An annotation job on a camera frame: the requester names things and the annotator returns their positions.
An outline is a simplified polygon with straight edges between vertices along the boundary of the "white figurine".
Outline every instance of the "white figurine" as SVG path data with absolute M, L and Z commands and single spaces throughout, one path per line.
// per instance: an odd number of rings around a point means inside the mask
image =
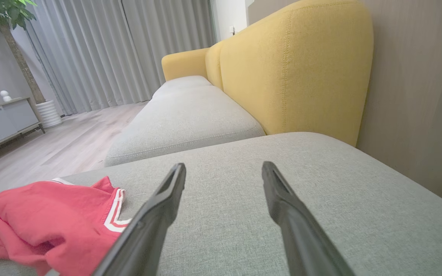
M 8 94 L 8 91 L 1 91 L 0 92 L 0 95 L 3 97 L 3 101 L 5 101 L 5 102 L 9 102 L 9 101 L 11 101 L 12 99 L 11 99 L 11 97 L 9 96 L 9 94 Z

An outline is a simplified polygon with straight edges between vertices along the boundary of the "green leaves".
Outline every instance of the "green leaves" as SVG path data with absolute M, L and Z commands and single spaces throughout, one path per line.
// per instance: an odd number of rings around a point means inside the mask
M 26 9 L 27 5 L 35 5 L 31 0 L 0 0 L 0 26 L 10 24 L 13 28 L 21 26 L 26 29 L 26 21 L 35 16 Z

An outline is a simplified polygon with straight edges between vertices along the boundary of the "ribbed white pot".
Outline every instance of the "ribbed white pot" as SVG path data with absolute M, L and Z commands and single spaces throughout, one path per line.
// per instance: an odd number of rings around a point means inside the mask
M 37 104 L 37 110 L 42 116 L 42 125 L 44 128 L 51 128 L 63 123 L 63 119 L 59 116 L 54 101 L 48 101 Z

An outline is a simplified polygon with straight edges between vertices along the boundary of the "curtain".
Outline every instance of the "curtain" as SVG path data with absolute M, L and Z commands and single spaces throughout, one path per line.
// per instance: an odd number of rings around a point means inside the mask
M 215 43 L 208 0 L 37 0 L 28 35 L 66 114 L 143 102 L 166 54 Z

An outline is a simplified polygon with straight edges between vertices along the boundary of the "yellow sofa backrest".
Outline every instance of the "yellow sofa backrest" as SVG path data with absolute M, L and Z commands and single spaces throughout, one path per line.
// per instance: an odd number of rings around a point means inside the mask
M 311 131 L 355 146 L 372 58 L 363 4 L 302 0 L 211 48 L 169 54 L 162 65 L 166 80 L 207 77 L 268 135 Z

